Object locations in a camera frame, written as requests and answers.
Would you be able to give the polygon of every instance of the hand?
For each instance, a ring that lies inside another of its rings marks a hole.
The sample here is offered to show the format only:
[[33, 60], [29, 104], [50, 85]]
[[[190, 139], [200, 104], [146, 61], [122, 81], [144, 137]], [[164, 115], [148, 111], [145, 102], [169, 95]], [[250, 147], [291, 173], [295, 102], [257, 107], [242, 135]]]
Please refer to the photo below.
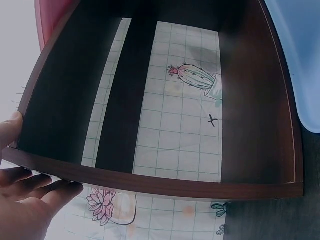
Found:
[[[0, 164], [2, 149], [18, 139], [22, 123], [19, 112], [0, 123]], [[0, 170], [1, 240], [45, 239], [53, 217], [83, 191], [79, 183], [51, 182], [49, 176], [33, 176], [21, 167]]]

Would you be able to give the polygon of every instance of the potted cactus drawing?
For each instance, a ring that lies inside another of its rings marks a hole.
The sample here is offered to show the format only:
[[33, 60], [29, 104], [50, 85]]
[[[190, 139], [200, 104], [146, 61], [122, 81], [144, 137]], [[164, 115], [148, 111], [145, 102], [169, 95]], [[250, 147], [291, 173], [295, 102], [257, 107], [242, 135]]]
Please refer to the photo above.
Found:
[[195, 88], [204, 90], [204, 95], [216, 101], [222, 100], [222, 82], [219, 74], [209, 74], [195, 65], [168, 66], [168, 73]]

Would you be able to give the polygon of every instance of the wood grain edge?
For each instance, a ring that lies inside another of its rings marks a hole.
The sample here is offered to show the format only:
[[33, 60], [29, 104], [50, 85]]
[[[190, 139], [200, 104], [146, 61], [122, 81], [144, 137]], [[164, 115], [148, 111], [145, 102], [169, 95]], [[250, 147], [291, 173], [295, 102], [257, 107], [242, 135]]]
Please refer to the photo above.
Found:
[[287, 101], [289, 105], [290, 117], [291, 117], [291, 128], [293, 136], [293, 148], [294, 148], [294, 165], [295, 165], [295, 182], [304, 182], [304, 163], [303, 163], [303, 147], [302, 147], [302, 135], [301, 125], [299, 124], [297, 106], [295, 102], [294, 90], [291, 82], [291, 76], [286, 60], [285, 53], [283, 51], [281, 41], [279, 39], [274, 21], [270, 15], [268, 7], [264, 0], [257, 0], [262, 8], [265, 19], [268, 23], [270, 33], [272, 35], [276, 52], [278, 54], [280, 67], [282, 70], [283, 80], [285, 84]]
[[21, 98], [21, 102], [18, 111], [24, 116], [26, 114], [32, 93], [39, 79], [40, 73], [46, 64], [47, 58], [54, 47], [57, 39], [59, 38], [61, 32], [65, 28], [67, 22], [69, 21], [71, 15], [74, 13], [75, 9], [78, 7], [81, 0], [74, 0], [73, 3], [67, 8], [66, 13], [63, 15], [55, 30], [53, 31], [49, 41], [45, 45], [38, 61], [36, 62], [34, 69], [31, 73], [30, 79], [25, 87], [24, 93]]
[[257, 200], [301, 197], [303, 183], [232, 184], [135, 175], [76, 165], [7, 147], [4, 160], [29, 170], [93, 186], [149, 195], [205, 200]]

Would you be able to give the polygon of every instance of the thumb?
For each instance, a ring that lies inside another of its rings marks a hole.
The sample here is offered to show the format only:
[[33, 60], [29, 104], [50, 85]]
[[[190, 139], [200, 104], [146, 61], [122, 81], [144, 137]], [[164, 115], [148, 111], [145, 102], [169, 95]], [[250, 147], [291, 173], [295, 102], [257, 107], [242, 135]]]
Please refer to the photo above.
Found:
[[11, 116], [10, 120], [0, 123], [0, 151], [18, 139], [22, 123], [23, 118], [18, 111]]

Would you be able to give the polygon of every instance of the blue object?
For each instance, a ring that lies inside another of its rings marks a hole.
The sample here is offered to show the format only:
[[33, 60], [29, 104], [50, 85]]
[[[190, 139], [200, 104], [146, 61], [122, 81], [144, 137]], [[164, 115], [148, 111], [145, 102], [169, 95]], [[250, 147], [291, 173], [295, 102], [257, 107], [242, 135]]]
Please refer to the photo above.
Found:
[[290, 71], [303, 126], [320, 133], [320, 0], [265, 0]]

